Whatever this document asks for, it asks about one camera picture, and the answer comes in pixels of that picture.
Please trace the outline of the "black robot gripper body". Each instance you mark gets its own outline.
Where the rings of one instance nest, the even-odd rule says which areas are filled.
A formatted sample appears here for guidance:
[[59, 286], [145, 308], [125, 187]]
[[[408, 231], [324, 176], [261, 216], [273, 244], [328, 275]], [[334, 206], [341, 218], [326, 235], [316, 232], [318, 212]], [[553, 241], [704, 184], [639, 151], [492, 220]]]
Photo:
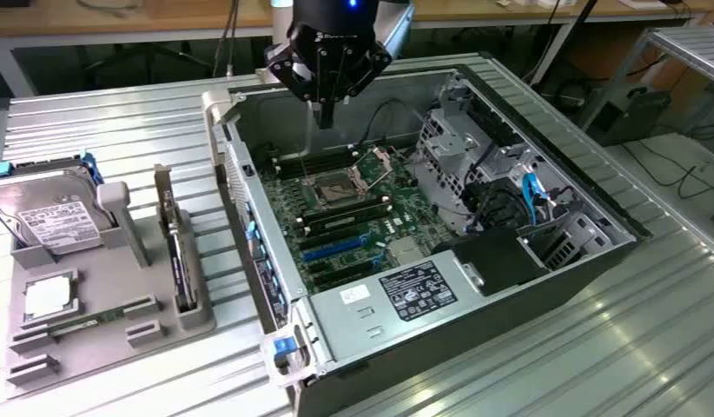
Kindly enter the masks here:
[[296, 54], [312, 55], [332, 41], [357, 54], [365, 52], [374, 45], [377, 5], [377, 1], [293, 1], [286, 37]]

